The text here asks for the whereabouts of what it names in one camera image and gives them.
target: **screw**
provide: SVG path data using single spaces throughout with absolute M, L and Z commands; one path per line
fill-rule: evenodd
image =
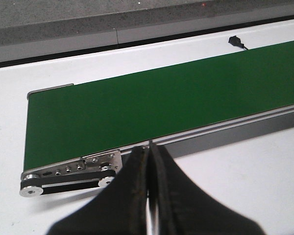
M 77 170 L 82 170 L 82 169 L 83 169 L 82 165 L 81 164 L 78 164 L 77 165 Z

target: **green conveyor belt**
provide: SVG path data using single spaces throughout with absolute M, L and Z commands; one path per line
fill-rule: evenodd
M 290 104 L 294 41 L 39 92 L 24 170 Z

